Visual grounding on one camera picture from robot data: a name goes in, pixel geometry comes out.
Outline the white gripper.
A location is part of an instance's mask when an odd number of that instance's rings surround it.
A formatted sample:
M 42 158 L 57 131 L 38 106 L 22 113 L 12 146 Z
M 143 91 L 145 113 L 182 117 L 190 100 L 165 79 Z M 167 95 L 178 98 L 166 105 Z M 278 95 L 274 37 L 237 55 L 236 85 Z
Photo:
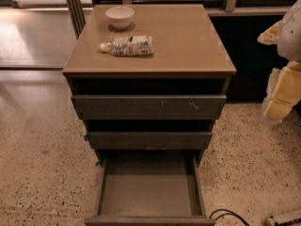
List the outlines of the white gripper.
M 281 123 L 301 101 L 301 0 L 293 4 L 281 22 L 260 33 L 257 42 L 277 44 L 281 57 L 294 60 L 281 70 L 272 70 L 261 106 L 263 123 Z

